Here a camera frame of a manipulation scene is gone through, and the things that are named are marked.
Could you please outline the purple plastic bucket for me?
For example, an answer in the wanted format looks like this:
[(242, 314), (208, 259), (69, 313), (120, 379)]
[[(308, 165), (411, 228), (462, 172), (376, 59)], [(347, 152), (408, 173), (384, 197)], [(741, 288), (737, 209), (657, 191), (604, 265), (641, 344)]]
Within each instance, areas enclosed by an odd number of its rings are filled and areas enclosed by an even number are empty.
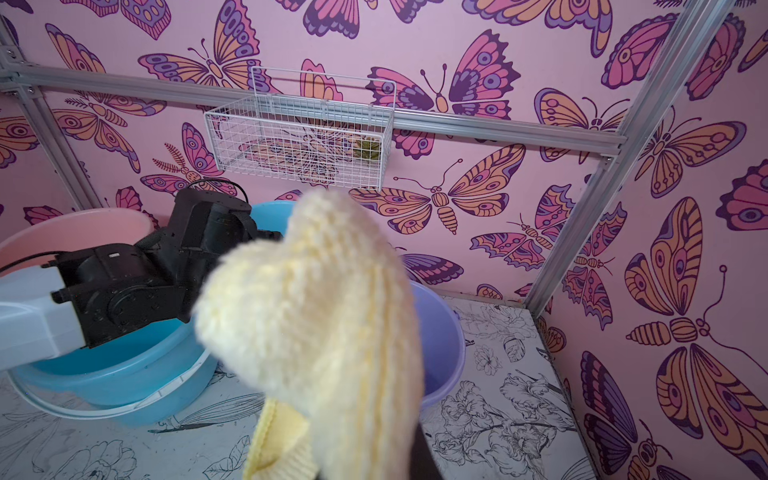
[(460, 318), (449, 304), (431, 289), (412, 282), (419, 318), (425, 372), (421, 409), (447, 397), (460, 381), (466, 361), (465, 336)]

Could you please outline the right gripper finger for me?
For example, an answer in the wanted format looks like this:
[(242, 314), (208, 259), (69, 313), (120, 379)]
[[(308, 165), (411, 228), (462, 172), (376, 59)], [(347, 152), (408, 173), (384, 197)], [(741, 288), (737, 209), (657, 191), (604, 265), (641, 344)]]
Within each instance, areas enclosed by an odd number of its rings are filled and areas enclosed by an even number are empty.
[(443, 479), (421, 428), (417, 428), (414, 434), (414, 441), (410, 453), (410, 479)]

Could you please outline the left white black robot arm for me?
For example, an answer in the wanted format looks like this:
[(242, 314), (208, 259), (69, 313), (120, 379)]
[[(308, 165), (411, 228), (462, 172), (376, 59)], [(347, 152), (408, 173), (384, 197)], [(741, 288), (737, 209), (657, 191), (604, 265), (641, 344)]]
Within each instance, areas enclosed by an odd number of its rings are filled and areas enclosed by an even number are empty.
[(257, 225), (245, 201), (220, 192), (177, 194), (166, 227), (134, 244), (55, 253), (1, 279), (1, 367), (95, 348), (152, 323), (191, 319), (220, 257), (282, 235)]

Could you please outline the yellow microfiber cloth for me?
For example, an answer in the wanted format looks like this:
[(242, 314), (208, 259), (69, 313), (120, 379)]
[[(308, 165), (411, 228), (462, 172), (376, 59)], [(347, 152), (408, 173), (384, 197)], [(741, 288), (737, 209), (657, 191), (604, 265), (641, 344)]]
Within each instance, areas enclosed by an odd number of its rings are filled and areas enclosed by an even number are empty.
[(405, 479), (425, 389), (404, 267), (344, 193), (315, 190), (280, 241), (224, 255), (193, 308), (198, 340), (265, 395), (247, 479)]

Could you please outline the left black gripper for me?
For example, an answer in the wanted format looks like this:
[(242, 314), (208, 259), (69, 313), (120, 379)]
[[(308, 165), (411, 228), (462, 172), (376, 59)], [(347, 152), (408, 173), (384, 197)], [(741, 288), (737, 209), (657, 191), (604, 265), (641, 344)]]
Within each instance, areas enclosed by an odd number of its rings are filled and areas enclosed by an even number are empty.
[(281, 238), (256, 223), (245, 201), (187, 188), (176, 195), (168, 225), (135, 244), (57, 255), (49, 264), (64, 285), (51, 297), (74, 308), (86, 347), (95, 348), (155, 322), (189, 322), (221, 256), (242, 243)]

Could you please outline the pink plastic bucket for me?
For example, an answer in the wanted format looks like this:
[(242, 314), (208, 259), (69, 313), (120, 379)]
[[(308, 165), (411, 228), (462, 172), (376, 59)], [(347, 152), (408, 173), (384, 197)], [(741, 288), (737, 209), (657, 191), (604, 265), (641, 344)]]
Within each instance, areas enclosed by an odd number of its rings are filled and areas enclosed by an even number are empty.
[(133, 244), (154, 231), (143, 213), (125, 208), (91, 209), (70, 213), (31, 226), (1, 243), (1, 265), (36, 254), (1, 274), (1, 281), (51, 278), (57, 270), (45, 268), (51, 251), (78, 251), (112, 243)]

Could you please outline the blue bucket white handle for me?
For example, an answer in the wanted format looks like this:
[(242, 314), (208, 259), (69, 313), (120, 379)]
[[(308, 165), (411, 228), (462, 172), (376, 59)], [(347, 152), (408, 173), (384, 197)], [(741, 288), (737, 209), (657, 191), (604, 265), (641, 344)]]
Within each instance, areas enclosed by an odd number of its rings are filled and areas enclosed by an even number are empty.
[(192, 323), (167, 320), (94, 349), (16, 367), (8, 376), (17, 393), (45, 413), (144, 426), (191, 405), (216, 366)]

